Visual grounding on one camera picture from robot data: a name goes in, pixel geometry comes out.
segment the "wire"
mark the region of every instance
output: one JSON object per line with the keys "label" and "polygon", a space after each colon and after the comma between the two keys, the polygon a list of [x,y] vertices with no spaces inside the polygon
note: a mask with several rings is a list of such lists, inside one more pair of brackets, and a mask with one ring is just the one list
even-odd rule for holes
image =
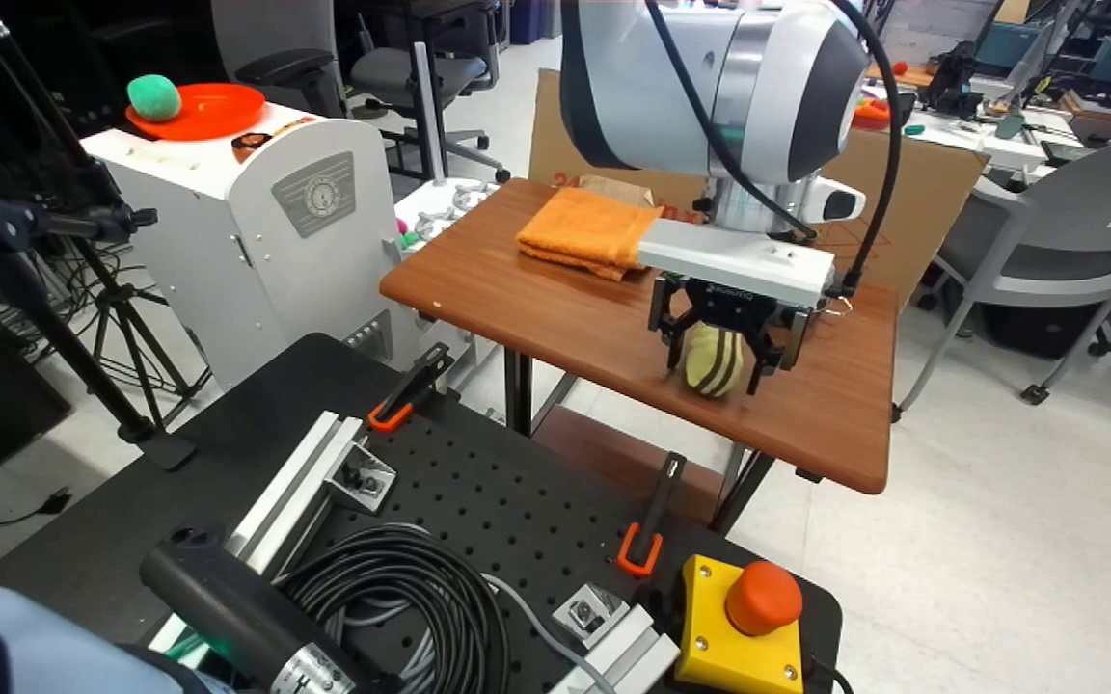
{"label": "wire", "polygon": [[61,487],[39,508],[20,514],[20,516],[0,516],[0,529],[24,525],[24,520],[35,520],[35,516],[57,516],[67,505],[69,505],[69,488]]}
{"label": "wire", "polygon": [[553,651],[560,651],[566,664],[577,664],[578,670],[588,670],[588,674],[595,677],[595,691],[604,691],[604,694],[615,694],[615,691],[616,691],[600,666],[589,666],[578,651],[573,651],[562,641],[557,641],[557,636],[544,628],[544,620],[534,612],[534,603],[525,600],[523,589],[512,589],[512,584],[508,584],[505,577],[498,577],[498,575],[483,575],[483,577],[488,577],[488,584],[494,584],[498,593],[512,596],[516,609],[528,615],[528,625],[541,632],[541,641],[547,641]]}
{"label": "wire", "polygon": [[881,176],[875,209],[872,209],[870,231],[859,237],[859,249],[858,249],[852,267],[847,268],[847,277],[839,283],[843,296],[852,296],[859,277],[865,277],[870,253],[872,253],[872,248],[881,237],[881,222],[889,219],[892,199],[894,199],[894,179],[901,179],[901,167],[902,167],[902,123],[901,123],[901,80],[894,80],[894,64],[892,64],[889,44],[870,25],[870,19],[858,11],[852,0],[834,0],[834,7],[859,32],[859,39],[865,39],[865,44],[870,44],[870,53],[872,53],[872,61],[881,69],[881,80],[889,89],[889,106],[892,106],[889,170]]}
{"label": "wire", "polygon": [[701,128],[713,159],[721,163],[721,170],[724,170],[754,199],[760,199],[768,210],[777,210],[781,219],[786,219],[786,222],[793,222],[795,231],[803,231],[805,237],[820,237],[820,231],[816,231],[805,219],[793,217],[785,203],[777,203],[763,188],[754,186],[754,176],[744,173],[744,167],[732,159],[732,150],[728,150],[724,137],[719,134],[706,102],[697,100],[697,86],[695,86],[695,75],[688,71],[683,56],[678,56],[678,44],[674,44],[674,39],[672,39],[672,25],[667,25],[667,19],[665,19],[659,0],[643,0],[643,11],[647,11],[651,21],[656,21],[656,33],[659,33],[659,42],[665,42],[665,53],[667,53],[667,61],[672,61],[672,69],[674,69],[674,75],[678,75],[678,89],[683,89],[688,102],[695,106],[697,128]]}
{"label": "wire", "polygon": [[378,529],[277,577],[341,645],[399,600],[423,620],[402,691],[508,691],[508,641],[494,593],[456,553],[411,529]]}
{"label": "wire", "polygon": [[852,317],[858,312],[858,299],[847,292],[839,292],[831,305],[827,305],[827,317]]}
{"label": "wire", "polygon": [[843,694],[858,694],[858,691],[852,691],[852,677],[843,674],[839,666],[827,666],[827,664],[820,664],[820,659],[805,659],[805,670],[821,670],[821,674],[831,674],[831,683],[834,683]]}

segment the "black pole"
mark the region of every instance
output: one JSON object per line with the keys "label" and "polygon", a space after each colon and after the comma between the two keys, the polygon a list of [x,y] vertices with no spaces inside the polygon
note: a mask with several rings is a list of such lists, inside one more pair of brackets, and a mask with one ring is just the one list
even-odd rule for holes
{"label": "black pole", "polygon": [[123,209],[120,186],[108,176],[108,170],[98,159],[88,159],[79,131],[57,113],[47,80],[30,69],[30,61],[24,56],[6,19],[0,19],[0,71],[17,86],[43,137],[49,137],[67,154],[74,173],[85,179],[85,194],[93,194],[93,203]]}

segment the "white machine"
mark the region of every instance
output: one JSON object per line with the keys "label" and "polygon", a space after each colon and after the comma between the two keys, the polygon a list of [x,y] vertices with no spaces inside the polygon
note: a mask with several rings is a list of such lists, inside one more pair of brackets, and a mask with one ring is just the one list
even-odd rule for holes
{"label": "white machine", "polygon": [[[739,327],[760,370],[795,367],[834,258],[777,242],[820,219],[852,219],[865,194],[821,179],[843,154],[870,53],[831,0],[665,7],[562,2],[562,123],[595,167],[713,176],[713,222],[659,219],[636,258],[656,267],[651,327],[678,363],[683,327]],[[763,327],[795,327],[777,346]]]}
{"label": "white machine", "polygon": [[391,267],[378,237],[399,227],[381,134],[277,102],[254,131],[270,141],[246,163],[231,137],[85,137],[130,203],[159,209],[159,227],[138,231],[134,249],[214,376],[231,390],[308,330],[411,367],[421,346],[393,341],[378,296]]}

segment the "table leg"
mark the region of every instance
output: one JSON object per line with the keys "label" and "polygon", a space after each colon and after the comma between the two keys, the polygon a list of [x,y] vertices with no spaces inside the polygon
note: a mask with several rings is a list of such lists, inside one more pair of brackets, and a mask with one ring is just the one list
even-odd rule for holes
{"label": "table leg", "polygon": [[534,357],[505,346],[505,422],[523,434],[534,433]]}
{"label": "table leg", "polygon": [[763,480],[763,472],[773,467],[777,467],[777,460],[763,460],[763,456],[750,452],[744,471],[724,488],[724,498],[721,498],[721,505],[719,505],[719,514],[709,520],[709,530],[724,534],[740,520],[744,505],[754,502],[757,487]]}
{"label": "table leg", "polygon": [[732,442],[724,471],[721,471],[719,502],[724,502],[724,493],[739,487],[744,460],[750,460],[750,448]]}
{"label": "table leg", "polygon": [[566,394],[578,384],[577,373],[562,373],[557,390],[544,397],[541,411],[534,416],[537,427],[544,427],[547,411],[566,400]]}

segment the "cardboard box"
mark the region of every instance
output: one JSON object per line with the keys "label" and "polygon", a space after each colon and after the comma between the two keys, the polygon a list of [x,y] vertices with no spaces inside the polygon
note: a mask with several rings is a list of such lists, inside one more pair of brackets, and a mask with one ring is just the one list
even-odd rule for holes
{"label": "cardboard box", "polygon": [[[858,258],[858,248],[870,231],[885,167],[889,134],[852,131],[849,150],[821,170],[834,179],[865,188],[870,195],[859,219],[821,222],[820,248],[834,249],[843,268]],[[865,280],[885,283],[901,299],[907,299],[917,287],[917,277],[934,262],[937,248],[946,242],[953,219],[964,210],[983,167],[983,154],[902,137],[894,199],[870,253]]]}
{"label": "cardboard box", "polygon": [[[839,176],[870,194],[870,209],[859,219],[821,227],[821,248],[839,253],[839,267],[849,267],[865,237],[865,227],[872,219],[872,203],[881,194],[885,163],[889,163],[885,154],[889,154],[889,134],[852,131],[849,150],[821,170],[827,176]],[[934,262],[937,248],[946,242],[964,199],[971,195],[971,186],[983,173],[983,167],[989,167],[983,154],[907,137],[892,217],[870,258],[865,280],[885,283],[901,299],[907,299],[924,268]],[[560,186],[584,173],[643,186],[667,209],[692,209],[706,194],[701,176],[659,173],[659,170],[595,170],[562,131],[560,71],[544,69],[541,89],[537,89],[528,176]]]}
{"label": "cardboard box", "polygon": [[1029,0],[1003,0],[997,21],[1025,21]]}

